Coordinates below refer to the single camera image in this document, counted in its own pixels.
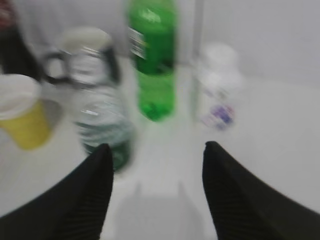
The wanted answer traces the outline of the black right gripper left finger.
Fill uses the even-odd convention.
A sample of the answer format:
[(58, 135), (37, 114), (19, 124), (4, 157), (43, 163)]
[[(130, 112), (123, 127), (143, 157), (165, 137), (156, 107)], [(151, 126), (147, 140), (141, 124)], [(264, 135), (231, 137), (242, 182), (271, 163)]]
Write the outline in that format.
[(114, 182), (113, 156), (99, 145), (52, 188), (0, 218), (2, 240), (99, 240)]

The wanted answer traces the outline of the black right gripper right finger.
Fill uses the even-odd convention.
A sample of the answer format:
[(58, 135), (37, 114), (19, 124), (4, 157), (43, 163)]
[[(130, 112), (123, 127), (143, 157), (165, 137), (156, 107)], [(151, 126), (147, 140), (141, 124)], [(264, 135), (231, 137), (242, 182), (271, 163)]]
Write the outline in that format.
[(216, 141), (205, 144), (202, 184), (219, 240), (318, 240), (319, 213), (252, 174)]

